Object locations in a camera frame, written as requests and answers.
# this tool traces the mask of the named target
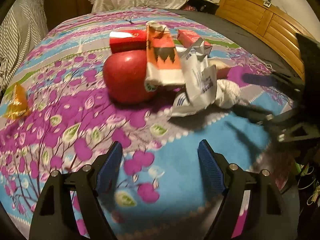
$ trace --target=silver bolt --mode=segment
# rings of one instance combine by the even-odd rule
[[[234,163],[231,163],[229,165],[229,168],[232,169],[233,171],[236,171],[238,169],[238,165],[237,164],[234,164]]]
[[[284,141],[284,134],[280,134],[280,135],[278,136],[278,141],[279,141],[279,142],[283,142],[283,141]]]
[[[262,174],[264,176],[269,176],[270,175],[270,172],[268,170],[262,170]]]
[[[58,175],[59,175],[59,171],[57,171],[57,170],[51,172],[52,177],[57,177]]]
[[[268,114],[267,116],[266,116],[266,119],[269,121],[269,120],[271,120],[271,119],[273,119],[273,115],[272,114]]]
[[[87,165],[83,166],[83,167],[82,167],[82,170],[83,170],[83,171],[89,171],[89,170],[91,170],[91,165],[87,164]]]

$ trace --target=floral bedsheet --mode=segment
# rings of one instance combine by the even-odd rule
[[[173,91],[135,107],[109,99],[101,72],[111,54],[109,32],[144,28],[150,20],[167,25],[177,46],[179,28],[209,41],[210,57],[233,66],[228,79],[239,84],[244,100],[275,114],[290,108],[286,96],[241,81],[242,73],[269,71],[254,55],[176,14],[131,9],[63,22],[21,64],[0,106],[2,115],[15,82],[27,90],[31,114],[14,122],[0,118],[0,201],[26,238],[50,172],[76,171],[115,140],[124,148],[118,181],[99,201],[118,239],[176,239],[178,232],[202,239],[221,202],[201,175],[197,146],[202,139],[230,163],[244,170],[268,168],[283,183],[288,158],[268,152],[268,134],[246,119],[215,107],[170,119]],[[76,193],[71,196],[79,231],[88,236]],[[246,209],[243,205],[240,215]]]

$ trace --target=headboard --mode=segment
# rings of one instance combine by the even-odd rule
[[[277,52],[304,79],[295,33],[312,35],[295,19],[263,0],[220,0],[216,15],[252,33]]]

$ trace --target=red box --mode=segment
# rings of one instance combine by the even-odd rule
[[[147,32],[146,30],[123,30],[110,32],[109,44],[112,53],[146,49]]]
[[[189,48],[195,41],[197,41],[201,36],[194,31],[190,30],[178,30],[178,41],[181,42],[181,44],[185,48]],[[204,41],[204,52],[209,55],[212,49],[212,45]]]

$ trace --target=striped curtain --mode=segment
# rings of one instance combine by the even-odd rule
[[[16,0],[0,26],[0,91],[48,33],[43,4],[43,0]]]

